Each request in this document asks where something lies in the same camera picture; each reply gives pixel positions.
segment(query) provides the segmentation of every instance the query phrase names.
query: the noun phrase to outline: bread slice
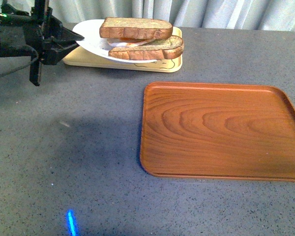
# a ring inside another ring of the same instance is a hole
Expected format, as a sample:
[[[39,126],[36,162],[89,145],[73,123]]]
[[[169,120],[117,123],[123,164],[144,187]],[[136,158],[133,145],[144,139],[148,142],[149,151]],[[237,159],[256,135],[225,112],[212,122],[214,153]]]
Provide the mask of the bread slice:
[[[166,39],[173,33],[173,25],[167,21],[106,17],[99,28],[101,38]]]
[[[182,54],[183,48],[182,38],[171,36],[134,48],[116,47],[110,50],[108,55],[125,60],[174,59]]]

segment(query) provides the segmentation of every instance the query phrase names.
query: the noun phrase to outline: curtain fold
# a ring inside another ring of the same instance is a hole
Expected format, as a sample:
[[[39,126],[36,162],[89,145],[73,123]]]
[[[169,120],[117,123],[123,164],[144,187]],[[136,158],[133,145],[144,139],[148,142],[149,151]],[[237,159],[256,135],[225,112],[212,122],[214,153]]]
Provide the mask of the curtain fold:
[[[28,12],[34,5],[34,0],[8,2]],[[295,0],[50,0],[50,7],[63,22],[143,17],[178,27],[295,31]]]

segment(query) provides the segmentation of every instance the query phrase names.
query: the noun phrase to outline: wooden tray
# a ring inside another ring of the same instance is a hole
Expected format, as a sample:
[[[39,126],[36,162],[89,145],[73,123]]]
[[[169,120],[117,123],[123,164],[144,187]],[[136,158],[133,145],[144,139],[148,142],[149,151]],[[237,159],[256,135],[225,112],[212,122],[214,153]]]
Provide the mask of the wooden tray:
[[[295,181],[295,109],[275,87],[152,83],[141,138],[154,176]]]

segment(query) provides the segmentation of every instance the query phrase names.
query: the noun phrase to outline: sandwich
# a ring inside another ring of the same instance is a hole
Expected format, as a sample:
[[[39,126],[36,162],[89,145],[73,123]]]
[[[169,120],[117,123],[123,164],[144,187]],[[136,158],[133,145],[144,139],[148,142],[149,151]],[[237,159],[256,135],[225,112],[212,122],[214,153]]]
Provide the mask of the sandwich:
[[[108,55],[126,60],[179,57],[184,43],[172,33],[171,23],[142,18],[107,17],[99,29],[100,37],[113,46]]]

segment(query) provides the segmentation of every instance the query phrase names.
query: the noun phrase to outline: speckled countertop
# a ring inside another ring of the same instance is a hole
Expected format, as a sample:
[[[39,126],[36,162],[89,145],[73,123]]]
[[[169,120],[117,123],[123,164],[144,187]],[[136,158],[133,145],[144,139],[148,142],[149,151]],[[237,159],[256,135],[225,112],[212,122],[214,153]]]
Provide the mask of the speckled countertop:
[[[153,81],[277,86],[295,105],[295,32],[182,28],[173,74],[44,66],[0,79],[0,236],[295,235],[295,183],[156,178],[139,164]],[[27,59],[0,59],[0,72]]]

